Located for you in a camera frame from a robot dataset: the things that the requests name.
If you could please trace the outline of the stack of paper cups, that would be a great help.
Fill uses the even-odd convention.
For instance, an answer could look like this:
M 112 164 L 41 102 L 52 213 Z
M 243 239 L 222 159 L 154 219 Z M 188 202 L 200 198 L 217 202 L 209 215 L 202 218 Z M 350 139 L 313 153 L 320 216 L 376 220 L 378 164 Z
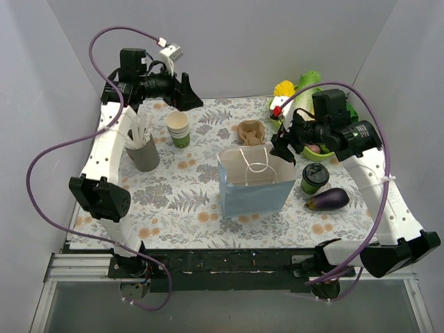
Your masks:
M 187 148 L 190 143 L 189 117 L 185 112 L 173 111 L 166 117 L 166 128 L 177 148 Z

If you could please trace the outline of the green paper coffee cup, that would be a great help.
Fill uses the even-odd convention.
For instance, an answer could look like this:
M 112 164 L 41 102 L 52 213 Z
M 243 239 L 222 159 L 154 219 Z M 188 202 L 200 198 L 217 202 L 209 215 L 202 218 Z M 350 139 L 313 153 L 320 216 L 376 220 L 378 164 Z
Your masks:
M 302 170 L 300 188 L 306 194 L 315 194 L 329 179 L 329 171 L 322 164 L 311 163 Z

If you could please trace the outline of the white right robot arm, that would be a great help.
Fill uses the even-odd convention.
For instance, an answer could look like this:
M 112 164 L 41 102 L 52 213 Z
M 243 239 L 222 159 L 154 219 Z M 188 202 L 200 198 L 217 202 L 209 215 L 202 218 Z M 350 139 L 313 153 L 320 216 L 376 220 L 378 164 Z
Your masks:
M 272 136 L 271 154 L 294 162 L 305 144 L 326 146 L 358 186 L 374 220 L 363 241 L 335 239 L 316 247 L 314 267 L 322 276 L 315 281 L 330 280 L 347 266 L 364 268 L 381 278 L 438 248 L 438 234 L 423 229 L 397 188 L 389 148 L 378 125 L 353 122 L 345 93 L 335 88 L 313 94 L 314 114 L 306 121 L 287 105 L 308 91 L 306 87 L 272 104 L 270 117 L 282 123 Z

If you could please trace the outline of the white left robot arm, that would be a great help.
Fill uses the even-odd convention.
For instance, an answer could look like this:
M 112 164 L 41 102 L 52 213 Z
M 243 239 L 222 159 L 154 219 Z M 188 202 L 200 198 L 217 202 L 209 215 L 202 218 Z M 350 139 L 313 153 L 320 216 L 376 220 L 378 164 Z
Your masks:
M 112 242 L 115 255 L 126 257 L 123 268 L 132 277 L 143 276 L 148 268 L 145 257 L 137 254 L 142 242 L 127 219 L 130 193 L 119 186 L 119 165 L 128 131 L 136 121 L 138 107 L 146 99 L 161 98 L 180 112 L 203 105 L 189 83 L 189 75 L 178 79 L 174 64 L 181 48 L 170 44 L 160 51 L 157 64 L 146 62 L 144 49 L 120 51 L 120 66 L 108 77 L 101 96 L 102 134 L 93 147 L 80 176 L 69 181 L 69 189 L 83 210 L 99 221 Z

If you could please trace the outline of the white paper carry bag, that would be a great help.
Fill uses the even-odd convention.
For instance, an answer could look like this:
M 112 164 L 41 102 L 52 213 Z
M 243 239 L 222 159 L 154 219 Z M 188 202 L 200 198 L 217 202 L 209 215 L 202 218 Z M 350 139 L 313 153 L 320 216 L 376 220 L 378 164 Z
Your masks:
M 296 181 L 291 162 L 270 154 L 270 144 L 236 146 L 217 155 L 225 218 L 280 211 Z

